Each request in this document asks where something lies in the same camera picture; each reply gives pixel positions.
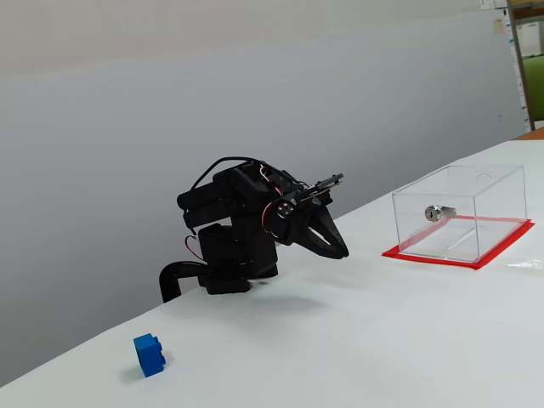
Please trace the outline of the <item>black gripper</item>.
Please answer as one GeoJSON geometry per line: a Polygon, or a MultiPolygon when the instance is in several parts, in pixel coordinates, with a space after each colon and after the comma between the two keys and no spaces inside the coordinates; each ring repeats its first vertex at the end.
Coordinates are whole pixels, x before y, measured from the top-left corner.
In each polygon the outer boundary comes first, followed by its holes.
{"type": "Polygon", "coordinates": [[[265,209],[263,228],[284,245],[297,243],[323,258],[347,258],[348,247],[326,209],[330,203],[329,192],[290,193],[265,209]]]}

